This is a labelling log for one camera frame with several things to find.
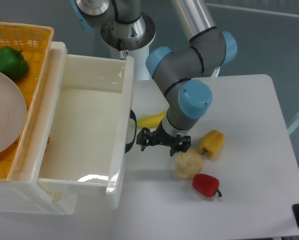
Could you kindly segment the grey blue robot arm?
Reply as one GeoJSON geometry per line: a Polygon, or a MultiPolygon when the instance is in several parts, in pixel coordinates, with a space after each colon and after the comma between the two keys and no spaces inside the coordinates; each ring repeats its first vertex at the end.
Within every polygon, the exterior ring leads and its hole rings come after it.
{"type": "Polygon", "coordinates": [[[211,89],[200,77],[218,74],[222,65],[233,60],[237,43],[227,31],[219,31],[203,0],[175,0],[189,47],[175,53],[168,47],[153,51],[153,20],[141,10],[138,0],[73,0],[71,6],[85,30],[100,26],[105,44],[114,59],[128,56],[136,60],[136,69],[153,79],[169,108],[156,130],[143,127],[134,141],[142,149],[168,146],[170,154],[186,152],[191,146],[189,130],[212,103],[211,89]]]}

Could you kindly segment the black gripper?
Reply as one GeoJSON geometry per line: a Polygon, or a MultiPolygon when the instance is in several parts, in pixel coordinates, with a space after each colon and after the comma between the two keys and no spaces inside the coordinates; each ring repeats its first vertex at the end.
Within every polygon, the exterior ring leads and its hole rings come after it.
{"type": "Polygon", "coordinates": [[[186,153],[191,146],[191,137],[189,135],[182,136],[177,133],[176,136],[169,135],[159,124],[155,131],[151,132],[149,128],[143,127],[136,136],[136,144],[140,146],[143,152],[148,146],[168,146],[170,147],[170,156],[175,153],[186,153]]]}

